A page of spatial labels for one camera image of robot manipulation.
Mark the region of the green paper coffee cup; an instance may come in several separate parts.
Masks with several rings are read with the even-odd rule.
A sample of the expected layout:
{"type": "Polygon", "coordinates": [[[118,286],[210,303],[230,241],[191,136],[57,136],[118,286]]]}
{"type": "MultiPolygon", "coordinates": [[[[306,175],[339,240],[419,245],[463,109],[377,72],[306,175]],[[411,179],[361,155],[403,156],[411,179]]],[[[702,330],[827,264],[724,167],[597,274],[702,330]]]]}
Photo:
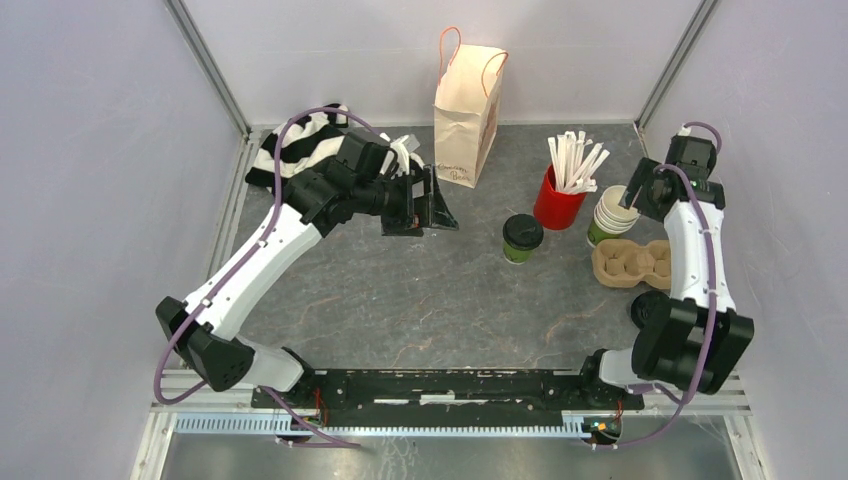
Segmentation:
{"type": "Polygon", "coordinates": [[[508,240],[503,241],[503,256],[504,258],[515,265],[520,265],[527,262],[539,247],[539,243],[531,243],[527,245],[517,245],[508,240]]]}

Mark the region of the black cup lid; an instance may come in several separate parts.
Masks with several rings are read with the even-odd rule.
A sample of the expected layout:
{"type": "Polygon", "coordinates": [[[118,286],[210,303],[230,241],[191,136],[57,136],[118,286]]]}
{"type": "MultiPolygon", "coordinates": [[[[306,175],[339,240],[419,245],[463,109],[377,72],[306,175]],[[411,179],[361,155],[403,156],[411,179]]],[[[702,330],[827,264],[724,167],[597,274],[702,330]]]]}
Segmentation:
{"type": "Polygon", "coordinates": [[[542,244],[544,228],[533,215],[515,214],[504,222],[502,236],[511,248],[529,251],[542,244]]]}
{"type": "Polygon", "coordinates": [[[639,294],[631,302],[629,307],[629,316],[632,323],[638,329],[642,329],[646,321],[651,317],[652,311],[667,299],[667,294],[659,290],[651,290],[639,294]]]}

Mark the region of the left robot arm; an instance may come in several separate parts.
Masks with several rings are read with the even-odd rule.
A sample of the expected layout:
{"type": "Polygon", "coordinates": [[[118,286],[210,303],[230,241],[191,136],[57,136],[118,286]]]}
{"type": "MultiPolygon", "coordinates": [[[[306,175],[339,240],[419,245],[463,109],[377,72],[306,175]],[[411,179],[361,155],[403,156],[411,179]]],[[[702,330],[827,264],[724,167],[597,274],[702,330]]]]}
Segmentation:
{"type": "Polygon", "coordinates": [[[362,130],[339,137],[336,154],[285,182],[282,199],[237,253],[187,298],[166,297],[155,315],[169,345],[216,392],[248,382],[275,389],[290,407],[306,405],[313,379],[292,352],[239,337],[258,301],[304,253],[356,214],[376,216],[384,236],[456,230],[431,165],[409,164],[403,139],[362,130]]]}

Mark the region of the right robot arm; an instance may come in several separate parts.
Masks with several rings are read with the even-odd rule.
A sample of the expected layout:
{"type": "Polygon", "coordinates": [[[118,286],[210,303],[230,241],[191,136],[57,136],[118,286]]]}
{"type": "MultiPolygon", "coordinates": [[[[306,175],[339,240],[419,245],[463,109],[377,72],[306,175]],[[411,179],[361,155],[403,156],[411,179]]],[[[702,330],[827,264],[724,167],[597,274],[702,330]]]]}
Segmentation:
{"type": "Polygon", "coordinates": [[[645,245],[608,239],[594,248],[593,272],[602,285],[649,289],[630,304],[639,330],[632,347],[599,349],[584,361],[577,392],[585,405],[606,406],[618,388],[714,394],[751,343],[754,322],[737,311],[723,266],[726,200],[710,179],[719,145],[684,127],[664,162],[640,160],[621,194],[621,206],[661,223],[667,237],[645,245]]]}

